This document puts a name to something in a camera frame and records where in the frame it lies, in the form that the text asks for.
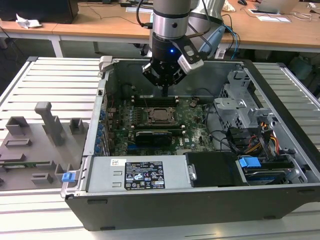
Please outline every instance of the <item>cable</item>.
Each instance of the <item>cable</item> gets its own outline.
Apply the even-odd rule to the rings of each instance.
[[[231,147],[227,143],[225,143],[224,141],[220,140],[219,138],[215,137],[214,135],[212,135],[212,137],[214,140],[218,141],[221,144],[221,146],[223,144],[223,145],[227,146],[229,149],[231,149]]]
[[[93,4],[93,5],[89,5],[88,3],[86,3],[86,6],[82,6],[82,5],[79,5],[79,4],[85,4],[86,2],[78,2],[78,6],[79,7],[82,7],[82,8],[88,8],[88,7],[113,7],[113,6],[116,6],[116,5],[119,5],[120,3],[116,3],[116,4],[113,4],[113,5],[107,5],[107,4],[101,4],[101,3],[90,3],[90,4]]]
[[[251,141],[256,138],[257,136],[256,135],[253,135],[250,139],[249,139],[249,148],[251,147]]]
[[[199,33],[192,25],[191,23],[188,22],[188,26],[195,32],[195,33]],[[199,36],[208,46],[209,46],[209,50],[207,52],[207,55],[209,56],[213,50],[211,43],[203,36]]]
[[[233,30],[233,27],[232,27],[232,18],[230,16],[230,14],[224,14],[224,15],[221,15],[221,17],[223,16],[228,16],[230,18],[230,25],[231,25],[231,29]]]
[[[18,53],[16,52],[16,50],[14,49],[14,47],[13,47],[13,43],[15,43],[15,41],[17,41],[17,39],[16,40],[14,40],[12,43],[11,43],[11,48],[12,48],[12,50],[14,51],[14,53],[15,53],[15,65],[18,67]]]
[[[301,13],[298,11],[291,11],[290,15],[292,15],[295,19],[299,19],[301,21],[311,22],[312,20],[318,21],[317,19],[312,18],[312,14],[309,13]]]
[[[231,18],[231,16],[230,16],[230,14],[224,14],[224,15],[222,15],[221,17],[223,17],[223,16],[228,16],[228,17],[230,18],[231,30],[233,31],[234,29],[233,29],[232,18]],[[232,43],[231,43],[231,45],[227,48],[227,50],[225,50],[226,53],[229,52],[229,50],[232,48],[232,46],[233,46],[233,44],[234,44],[234,42],[235,42],[235,36],[234,36],[232,33],[231,33],[231,36],[232,36]]]
[[[246,11],[246,9],[245,9],[246,7],[245,6],[243,6],[242,8],[240,8],[240,11],[241,10],[244,10],[244,12],[249,16],[249,17],[251,17],[251,18],[256,18],[256,19],[259,19],[259,17],[262,17],[262,16],[265,16],[265,15],[267,15],[269,18],[271,18],[271,19],[278,19],[280,22],[282,22],[282,23],[287,23],[287,21],[282,21],[281,19],[279,19],[278,17],[276,17],[276,16],[270,16],[269,15],[269,13],[258,13],[258,14],[261,14],[261,15],[259,15],[259,16],[252,16],[252,15],[250,15],[247,11]]]
[[[223,143],[223,141],[226,140],[226,139],[227,139],[226,137],[224,137],[224,138],[221,139],[221,142],[220,142],[220,151],[223,150],[223,149],[222,149],[222,143]]]
[[[206,33],[208,33],[208,32],[210,31],[210,29],[211,29],[211,21],[210,21],[210,17],[209,17],[209,14],[208,14],[207,6],[206,6],[206,4],[205,4],[205,0],[202,0],[202,4],[203,4],[204,11],[205,11],[206,19],[208,20],[208,23],[209,23],[209,27],[208,27],[208,29],[207,29],[206,31],[204,31],[204,32],[198,32],[198,33],[195,33],[195,34],[188,35],[187,38],[189,38],[189,39],[203,36],[203,35],[205,35]]]
[[[25,56],[25,54],[21,51],[21,49],[18,47],[18,45],[13,41],[13,39],[8,35],[8,33],[0,26],[0,29],[3,31],[3,33],[14,43],[14,45],[16,46],[16,48],[19,50],[19,52],[22,54],[22,56],[27,59],[27,57]]]
[[[5,50],[1,49],[1,51],[2,51],[2,53],[3,53],[3,56],[4,56],[5,60],[7,60],[7,61],[12,61],[12,62],[16,62],[15,60],[9,59],[9,58],[7,57],[7,55],[5,54]]]
[[[260,142],[257,145],[255,145],[254,147],[250,148],[249,150],[246,150],[244,153],[245,154],[252,153],[254,150],[256,150],[259,147],[261,147],[261,143]]]
[[[147,6],[147,5],[141,5],[141,8],[143,9],[154,9],[152,6]]]
[[[199,91],[199,90],[206,90],[212,97],[214,98],[218,98],[219,96],[215,96],[208,88],[205,88],[205,87],[198,87],[194,90],[194,93],[193,93],[193,97],[196,95],[196,93]]]
[[[142,4],[144,0],[140,0],[137,7],[136,7],[136,12],[135,12],[135,16],[136,16],[136,21],[139,23],[139,25],[141,27],[144,27],[143,23],[140,21],[140,18],[139,18],[139,9],[140,9],[140,6]]]
[[[136,145],[136,143],[135,143],[134,141],[129,141],[129,140],[127,140],[127,142]]]
[[[270,139],[274,140],[275,152],[279,155],[279,140],[273,135],[270,135]]]
[[[316,57],[318,57],[320,55],[320,53],[317,53],[315,56],[306,56],[306,58],[308,58],[308,59],[314,59],[314,58],[316,58]]]
[[[126,19],[126,18],[124,18],[124,17],[122,17],[122,16],[104,16],[104,17],[102,17],[99,13],[97,13],[93,8],[91,8],[91,6],[88,6],[95,14],[97,14],[99,17],[100,17],[100,20],[102,20],[102,19],[109,19],[109,18],[120,18],[120,19],[123,19],[123,20],[126,20],[126,21],[128,21],[128,22],[130,22],[130,23],[132,23],[132,24],[135,24],[135,25],[139,25],[138,23],[135,23],[135,22],[133,22],[133,21],[130,21],[129,19]]]
[[[237,39],[237,35],[235,34],[235,32],[230,28],[228,27],[227,25],[223,24],[223,26],[229,30],[229,32],[234,36],[235,38],[235,48],[234,48],[234,53],[231,57],[231,59],[234,59],[236,53],[237,53],[237,50],[238,50],[238,39]]]

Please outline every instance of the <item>black cable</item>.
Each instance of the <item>black cable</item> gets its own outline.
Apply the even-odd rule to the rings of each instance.
[[[314,58],[318,57],[319,55],[320,55],[320,53],[317,53],[315,56],[311,56],[311,57],[306,56],[306,58],[308,58],[308,59],[314,59]]]
[[[223,143],[223,141],[226,140],[226,139],[227,139],[226,137],[224,137],[224,138],[221,139],[221,142],[220,142],[220,151],[223,150],[223,149],[222,149],[222,143]]]
[[[8,33],[0,26],[0,29],[3,31],[3,33],[13,42],[13,44],[15,45],[15,47],[19,50],[19,52],[22,54],[22,56],[27,59],[27,57],[25,56],[25,54],[21,51],[21,49],[18,47],[18,45],[15,43],[15,41],[8,35]]]
[[[209,14],[208,14],[207,6],[206,6],[206,4],[205,4],[205,0],[202,0],[202,3],[203,3],[203,8],[204,8],[204,11],[205,11],[206,19],[208,20],[208,23],[209,23],[209,27],[208,27],[208,29],[207,29],[206,31],[204,31],[204,32],[198,32],[198,33],[195,33],[195,34],[188,35],[187,38],[189,38],[189,39],[203,36],[203,35],[205,35],[206,33],[208,33],[208,32],[210,31],[210,29],[211,29],[211,21],[210,21],[210,17],[209,17]]]
[[[238,46],[239,46],[239,45],[240,45],[240,42],[241,42],[240,35],[239,35],[238,33],[236,33],[235,31],[234,31],[234,34],[235,34],[235,35],[238,35],[238,38],[239,38]]]
[[[228,16],[229,18],[230,18],[230,27],[231,27],[231,30],[233,31],[234,29],[233,29],[233,23],[232,23],[232,18],[231,18],[231,16],[230,16],[230,14],[224,14],[224,15],[222,15],[221,17],[223,17],[223,16]],[[225,53],[227,53],[227,52],[229,52],[229,50],[232,48],[232,46],[234,45],[234,43],[235,43],[235,37],[234,37],[234,35],[233,34],[231,34],[231,36],[232,36],[232,43],[231,43],[231,45],[227,48],[227,50],[225,51]]]
[[[196,88],[196,89],[194,90],[193,96],[195,96],[196,93],[197,93],[199,90],[205,90],[205,91],[207,91],[207,92],[208,92],[212,97],[214,97],[214,98],[218,98],[218,97],[219,97],[219,96],[215,96],[208,88],[205,88],[205,87],[198,87],[198,88]]]
[[[147,6],[147,5],[141,5],[141,8],[143,9],[154,9],[152,6]]]
[[[224,14],[224,15],[222,15],[221,17],[223,17],[223,16],[228,16],[228,17],[230,18],[231,30],[233,31],[234,29],[233,29],[233,27],[232,27],[232,18],[231,18],[231,16],[230,16],[230,14]]]
[[[104,17],[102,17],[102,16],[101,16],[99,13],[97,13],[93,8],[91,8],[91,6],[89,6],[89,8],[90,8],[95,14],[97,14],[97,15],[100,17],[100,20],[102,20],[102,19],[110,19],[110,18],[120,18],[120,19],[126,20],[126,21],[128,21],[128,22],[130,22],[130,23],[132,23],[132,24],[139,25],[138,23],[135,23],[135,22],[133,22],[133,21],[130,21],[129,19],[126,19],[126,18],[124,18],[124,17],[122,17],[122,16],[104,16]]]
[[[4,56],[4,58],[5,58],[5,60],[7,60],[7,61],[12,61],[12,62],[15,62],[15,63],[18,63],[18,64],[23,64],[23,63],[21,63],[21,62],[19,62],[19,61],[15,61],[15,60],[13,60],[13,59],[9,59],[8,57],[7,57],[7,55],[5,54],[5,50],[1,50],[2,51],[2,53],[3,53],[3,56]]]
[[[135,12],[135,17],[136,17],[136,21],[138,22],[138,24],[140,24],[141,27],[144,27],[143,23],[140,21],[140,18],[139,18],[139,9],[140,9],[140,6],[142,4],[144,0],[140,0],[137,7],[136,7],[136,12]]]
[[[188,22],[189,27],[195,32],[195,33],[199,33],[192,25],[191,23]],[[209,46],[209,50],[207,52],[207,55],[209,56],[213,50],[211,43],[203,36],[199,36],[208,46]]]

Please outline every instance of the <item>gray metal frame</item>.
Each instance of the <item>gray metal frame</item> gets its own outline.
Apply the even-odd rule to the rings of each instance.
[[[82,74],[80,77],[63,76],[62,74],[64,71],[59,72],[59,74],[61,74],[60,76],[54,77],[56,87],[59,88],[64,88],[65,82],[70,82],[76,78],[77,80],[83,79],[86,82],[90,82],[91,79],[93,80],[93,77],[87,75],[85,68],[88,67],[88,64],[91,65],[91,63],[94,61],[96,63],[92,64],[99,64],[98,59],[88,60],[81,58],[41,59],[41,62],[44,63],[44,61],[51,66],[57,64],[66,65],[66,61],[71,63],[71,67],[82,64],[81,66],[83,70],[81,72],[84,74]],[[275,91],[279,90],[279,84],[281,84],[281,87],[284,87],[291,86],[291,84],[294,85],[295,81],[299,82],[294,76],[292,77],[289,74],[286,75],[286,73],[283,71],[284,68],[279,67],[275,63],[255,63],[255,66]],[[48,76],[46,72],[46,70],[43,71],[43,76],[47,77],[26,74],[26,78],[29,81],[40,81],[40,84],[43,85],[45,83],[43,80],[46,80],[46,78],[51,79],[51,81],[53,80],[53,77]],[[19,74],[17,74],[15,79],[17,78],[21,79],[20,82],[24,80],[24,77],[21,77]],[[78,83],[81,82],[74,82],[74,87],[79,86]],[[303,93],[305,92],[304,89],[300,88],[298,84],[296,85],[297,86],[295,87],[300,93],[301,91]],[[37,94],[38,91],[40,93],[41,89],[35,89],[34,93]],[[289,111],[296,111],[297,108],[300,108],[303,109],[304,112],[315,112],[310,109],[310,106],[315,105],[311,104],[311,101],[306,96],[286,96],[281,93],[278,93],[278,96]],[[40,97],[46,97],[46,99],[43,99],[45,101],[50,101],[50,98],[55,98],[55,96],[52,95],[41,95]],[[91,96],[89,95],[78,95],[77,97],[78,99],[73,98],[72,95],[69,95],[64,98],[64,100],[68,99],[69,101],[73,101],[69,102],[69,104],[64,104],[65,108],[68,108],[70,117],[74,114],[74,112],[79,111],[78,105],[80,101],[82,101],[83,106],[85,106],[88,104],[88,100],[91,99]],[[29,95],[29,97],[26,98],[22,97],[22,95],[19,95],[18,93],[14,99],[20,99],[22,103],[27,103],[26,101],[30,101],[33,98],[34,96],[32,95]],[[261,96],[259,96],[259,99],[262,101],[262,104],[265,104],[265,101]],[[303,120],[297,118],[297,121],[307,134],[312,134],[310,138],[317,133],[317,129],[320,129],[318,126],[310,125],[311,123],[316,122],[314,119],[305,117]],[[204,225],[88,232],[86,229],[84,229],[83,224],[64,202],[64,199],[60,197],[60,189],[56,188],[48,190],[40,189],[32,191],[1,192],[0,216],[3,220],[0,225],[2,239],[58,239],[63,237],[76,239],[86,238],[87,240],[194,240],[214,238],[246,240],[319,240],[320,238],[319,202],[303,205],[282,219],[275,220],[238,221]]]
[[[143,64],[143,61],[140,59],[117,59],[117,61],[119,62],[114,65],[115,72],[109,77],[116,77],[118,81],[121,81],[122,78],[127,76],[127,78],[124,79],[127,82],[133,80],[137,88],[143,87],[143,93],[145,95],[157,95],[157,91],[153,91],[152,86],[149,86],[146,82],[144,84],[142,82],[139,83],[141,80],[139,66]],[[201,77],[197,78],[197,83],[201,84],[202,82],[203,84],[200,86],[208,87],[212,91],[220,91],[222,86],[228,82],[223,80],[219,81],[217,76],[220,76],[220,78],[223,78],[223,76],[226,77],[226,73],[238,69],[239,64],[241,65],[242,63],[225,61],[207,62],[207,66],[204,66],[202,73],[199,74],[200,76],[215,76],[215,86],[212,86],[212,82],[210,81],[203,81]],[[212,71],[212,68],[216,68],[216,72],[208,75],[208,71]],[[253,81],[259,89],[259,84],[252,77],[250,71],[246,67],[244,70],[249,74],[251,81]],[[173,95],[178,95],[181,89],[189,89],[188,87],[190,85],[195,84],[192,78],[190,76],[188,77],[189,79],[186,78],[179,86],[174,86],[170,89]],[[113,93],[117,90],[117,87],[112,85],[111,78],[108,80],[108,91]],[[91,179],[93,179],[91,174],[94,174],[92,172],[92,166],[95,164],[95,158],[87,158],[84,162],[87,167],[91,167],[83,171],[85,178],[82,177],[82,173],[80,172],[76,190],[73,188],[72,192],[68,192],[67,188],[63,191],[66,194],[65,201],[84,224],[84,227],[90,231],[282,218],[305,203],[320,201],[319,172],[310,162],[303,149],[299,147],[299,144],[292,138],[290,132],[288,132],[288,128],[286,128],[286,123],[282,121],[274,109],[272,110],[273,114],[279,119],[280,124],[277,125],[281,126],[281,130],[284,130],[284,132],[290,136],[293,145],[296,147],[295,149],[302,155],[302,158],[300,160],[298,158],[297,161],[303,160],[303,163],[310,165],[314,173],[314,176],[310,178],[310,183],[297,182],[296,184],[284,185],[168,188],[139,191],[126,191],[124,189],[115,191],[110,189],[92,192],[90,191],[90,183]],[[88,138],[87,141],[94,141],[94,138]],[[176,159],[177,156],[170,157],[172,161],[178,161],[178,159]],[[110,159],[112,159],[112,157],[103,157],[103,161],[106,161],[107,165]],[[126,159],[127,161],[132,160],[129,156],[127,156]],[[149,162],[151,159],[141,157],[141,161]],[[108,174],[108,170],[103,168],[103,165],[100,165],[98,169],[99,168],[101,168],[100,170],[105,169],[105,174]],[[133,221],[133,216],[137,216],[138,220]]]

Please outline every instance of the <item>blue drive latch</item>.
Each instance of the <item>blue drive latch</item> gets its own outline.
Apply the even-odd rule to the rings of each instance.
[[[76,173],[75,172],[65,172],[62,175],[63,183],[74,183],[76,181]]]
[[[257,157],[244,156],[239,159],[242,168],[261,168],[261,163]]]

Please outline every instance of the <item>power supply label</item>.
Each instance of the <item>power supply label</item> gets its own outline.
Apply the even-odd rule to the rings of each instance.
[[[124,176],[126,190],[165,189],[162,161],[126,162]]]

